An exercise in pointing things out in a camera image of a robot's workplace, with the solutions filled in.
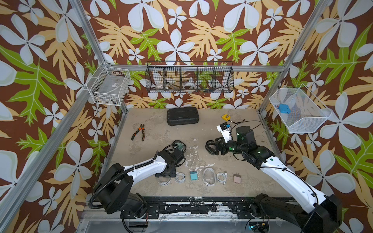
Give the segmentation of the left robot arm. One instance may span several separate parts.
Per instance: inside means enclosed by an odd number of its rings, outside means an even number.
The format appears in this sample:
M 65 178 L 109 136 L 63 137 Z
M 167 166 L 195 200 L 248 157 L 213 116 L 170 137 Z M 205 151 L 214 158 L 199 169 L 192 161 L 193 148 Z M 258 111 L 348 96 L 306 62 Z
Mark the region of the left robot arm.
M 119 163 L 112 165 L 94 187 L 89 208 L 103 208 L 107 214 L 123 211 L 143 217 L 148 204 L 140 194 L 130 192 L 132 186 L 151 176 L 175 178 L 176 169 L 185 160 L 185 151 L 185 146 L 171 144 L 142 163 L 124 167 Z

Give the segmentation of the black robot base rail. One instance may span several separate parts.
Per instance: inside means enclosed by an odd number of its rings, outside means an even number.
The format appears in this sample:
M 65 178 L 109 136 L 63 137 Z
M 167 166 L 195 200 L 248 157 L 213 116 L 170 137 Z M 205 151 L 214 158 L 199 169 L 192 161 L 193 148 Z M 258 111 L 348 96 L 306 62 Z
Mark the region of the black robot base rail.
M 250 219 L 252 213 L 249 197 L 143 197 L 146 205 L 140 210 L 143 215 L 135 215 L 130 210 L 119 210 L 125 219 L 161 219 L 161 215 L 186 214 L 187 216 L 213 216 L 218 213 L 232 214 L 239 219 Z

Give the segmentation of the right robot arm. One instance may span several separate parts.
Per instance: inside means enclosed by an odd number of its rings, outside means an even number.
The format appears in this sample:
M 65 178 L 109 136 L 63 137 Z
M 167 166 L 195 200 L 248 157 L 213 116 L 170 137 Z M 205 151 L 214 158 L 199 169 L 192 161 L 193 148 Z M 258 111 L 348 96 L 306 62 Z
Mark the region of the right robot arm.
M 270 176 L 297 201 L 297 204 L 290 204 L 259 194 L 250 204 L 252 216 L 278 217 L 296 225 L 303 233 L 333 233 L 340 227 L 341 200 L 313 188 L 286 167 L 271 150 L 257 145 L 254 132 L 249 126 L 236 129 L 236 140 L 232 138 L 228 123 L 218 125 L 217 130 L 222 136 L 213 141 L 214 155 L 226 155 L 229 152 L 240 154 L 243 161 Z

